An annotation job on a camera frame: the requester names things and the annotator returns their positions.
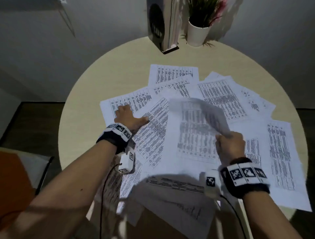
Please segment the wristband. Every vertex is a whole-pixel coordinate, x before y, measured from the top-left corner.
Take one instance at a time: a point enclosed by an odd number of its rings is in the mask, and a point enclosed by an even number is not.
[[[234,164],[221,170],[224,184],[231,195],[243,198],[252,191],[270,193],[270,184],[260,165],[252,163],[248,158],[239,158],[232,163]]]
[[[126,126],[121,123],[116,123],[106,127],[96,143],[101,140],[106,140],[117,147],[116,154],[119,154],[125,151],[131,137],[132,133]]]

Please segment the hand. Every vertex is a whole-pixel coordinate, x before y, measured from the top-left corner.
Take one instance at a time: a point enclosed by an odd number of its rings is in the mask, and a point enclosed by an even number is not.
[[[114,120],[115,123],[121,123],[125,125],[130,131],[139,129],[149,121],[148,117],[135,118],[132,115],[130,105],[119,106],[115,113],[117,116],[117,118]]]
[[[238,132],[231,132],[230,137],[216,135],[215,146],[223,166],[230,165],[233,159],[245,157],[245,141],[243,135]]]

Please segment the person's left arm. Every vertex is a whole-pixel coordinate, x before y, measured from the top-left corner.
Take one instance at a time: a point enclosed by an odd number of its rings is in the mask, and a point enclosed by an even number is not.
[[[131,131],[148,121],[145,117],[134,118],[129,105],[120,106],[116,115],[115,122]],[[16,221],[0,233],[0,239],[69,238],[86,216],[116,150],[106,140],[95,144],[42,190]]]

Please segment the forearm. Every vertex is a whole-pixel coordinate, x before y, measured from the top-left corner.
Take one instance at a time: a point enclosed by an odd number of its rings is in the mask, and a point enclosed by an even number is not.
[[[14,238],[67,238],[84,219],[115,152],[108,141],[98,142],[45,187],[8,232]]]
[[[268,193],[249,192],[243,202],[254,239],[301,239]]]

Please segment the person's right arm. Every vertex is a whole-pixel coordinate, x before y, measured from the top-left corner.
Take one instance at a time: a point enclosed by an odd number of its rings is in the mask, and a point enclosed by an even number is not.
[[[234,159],[245,157],[242,134],[232,132],[229,138],[216,135],[216,139],[223,166],[230,165]],[[268,193],[246,193],[243,202],[254,239],[302,239]]]

